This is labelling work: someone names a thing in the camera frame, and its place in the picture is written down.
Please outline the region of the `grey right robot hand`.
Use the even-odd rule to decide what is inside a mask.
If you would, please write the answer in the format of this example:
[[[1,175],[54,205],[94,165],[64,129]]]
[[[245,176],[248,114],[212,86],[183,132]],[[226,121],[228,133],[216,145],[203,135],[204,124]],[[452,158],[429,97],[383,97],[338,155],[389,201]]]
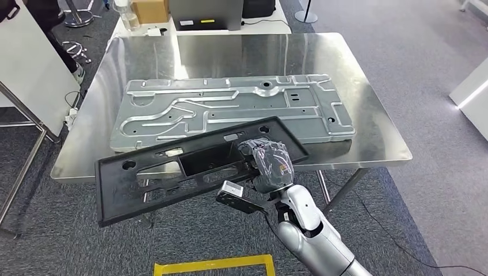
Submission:
[[[258,192],[267,194],[293,185],[295,173],[284,143],[266,138],[250,139],[239,143],[238,149],[254,159],[260,172],[253,179]]]

